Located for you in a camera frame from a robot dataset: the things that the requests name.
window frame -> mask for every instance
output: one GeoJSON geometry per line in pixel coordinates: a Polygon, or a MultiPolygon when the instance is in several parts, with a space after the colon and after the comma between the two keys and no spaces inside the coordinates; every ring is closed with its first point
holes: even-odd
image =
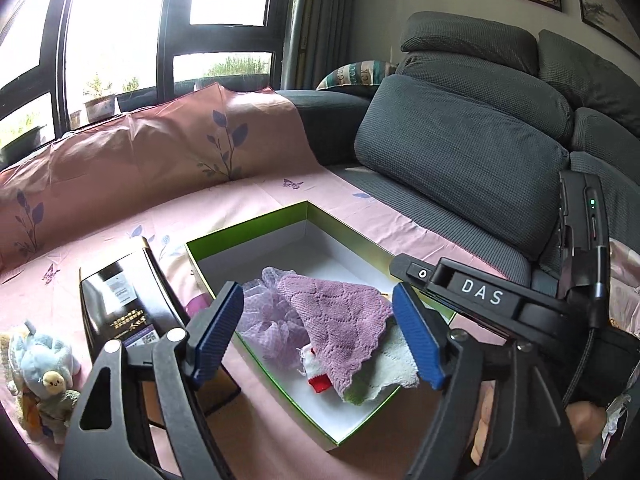
{"type": "MultiPolygon", "coordinates": [[[[0,43],[25,0],[5,19],[0,43]]],[[[287,9],[290,0],[267,0],[265,22],[260,25],[191,25],[192,0],[162,0],[156,51],[156,102],[175,98],[174,57],[208,52],[271,52],[270,85],[280,88],[287,9]]],[[[50,0],[47,8],[40,62],[0,88],[0,121],[29,102],[50,93],[55,138],[70,126],[66,101],[66,35],[72,0],[50,0]]]]}

gray curtain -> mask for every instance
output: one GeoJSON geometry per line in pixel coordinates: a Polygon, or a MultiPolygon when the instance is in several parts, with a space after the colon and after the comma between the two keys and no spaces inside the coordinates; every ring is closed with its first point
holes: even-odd
{"type": "Polygon", "coordinates": [[[348,63],[353,0],[293,0],[285,40],[283,89],[315,89],[348,63]]]}

gray sofa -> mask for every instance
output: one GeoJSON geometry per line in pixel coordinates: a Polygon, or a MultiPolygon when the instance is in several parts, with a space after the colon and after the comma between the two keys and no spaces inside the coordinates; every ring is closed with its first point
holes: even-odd
{"type": "Polygon", "coordinates": [[[640,251],[640,87],[631,78],[548,30],[537,41],[441,12],[411,16],[402,50],[370,104],[282,92],[323,164],[549,295],[560,264],[559,170],[599,175],[610,236],[640,251]],[[311,108],[324,111],[314,118],[311,108]]]}

open box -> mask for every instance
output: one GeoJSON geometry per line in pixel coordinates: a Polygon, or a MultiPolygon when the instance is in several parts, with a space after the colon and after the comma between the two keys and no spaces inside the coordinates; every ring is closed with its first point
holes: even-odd
{"type": "MultiPolygon", "coordinates": [[[[194,275],[215,296],[226,281],[259,278],[265,267],[374,286],[391,294],[398,282],[389,275],[393,255],[310,202],[297,203],[213,232],[187,243],[194,275]]],[[[447,321],[453,311],[421,296],[447,321]]],[[[237,333],[234,344],[290,416],[324,449],[340,446],[396,393],[355,406],[334,389],[316,394],[298,370],[263,362],[237,333]]]]}

blue stuffed animal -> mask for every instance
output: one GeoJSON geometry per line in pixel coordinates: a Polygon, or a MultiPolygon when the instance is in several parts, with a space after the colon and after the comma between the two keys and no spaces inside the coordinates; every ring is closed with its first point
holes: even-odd
{"type": "Polygon", "coordinates": [[[71,388],[80,362],[61,339],[37,331],[29,321],[25,325],[28,333],[15,332],[9,341],[7,362],[12,380],[7,387],[14,396],[27,388],[37,397],[43,427],[50,430],[56,444],[62,444],[79,397],[71,388]]]}

